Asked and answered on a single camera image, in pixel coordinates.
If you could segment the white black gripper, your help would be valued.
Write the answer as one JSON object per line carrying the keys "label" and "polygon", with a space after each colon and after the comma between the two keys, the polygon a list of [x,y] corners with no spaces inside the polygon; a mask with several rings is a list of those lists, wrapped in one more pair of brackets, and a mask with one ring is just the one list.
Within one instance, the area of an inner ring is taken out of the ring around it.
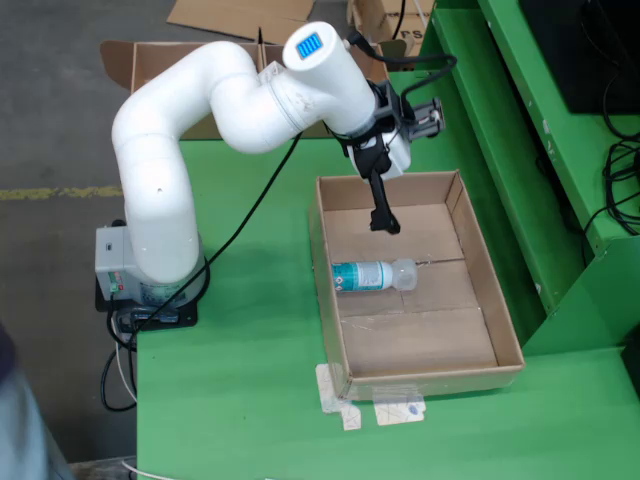
{"label": "white black gripper", "polygon": [[[390,164],[381,173],[382,177],[399,177],[410,167],[410,142],[401,130],[385,132],[379,138],[372,137],[360,145],[346,147],[347,156],[357,171],[359,171],[356,166],[357,155],[372,154],[375,156],[375,153],[379,150],[382,150],[383,153],[383,165]],[[400,224],[389,206],[384,181],[381,176],[378,172],[372,172],[369,178],[375,205],[374,210],[371,212],[370,229],[372,231],[385,230],[391,235],[396,235],[400,233]]]}

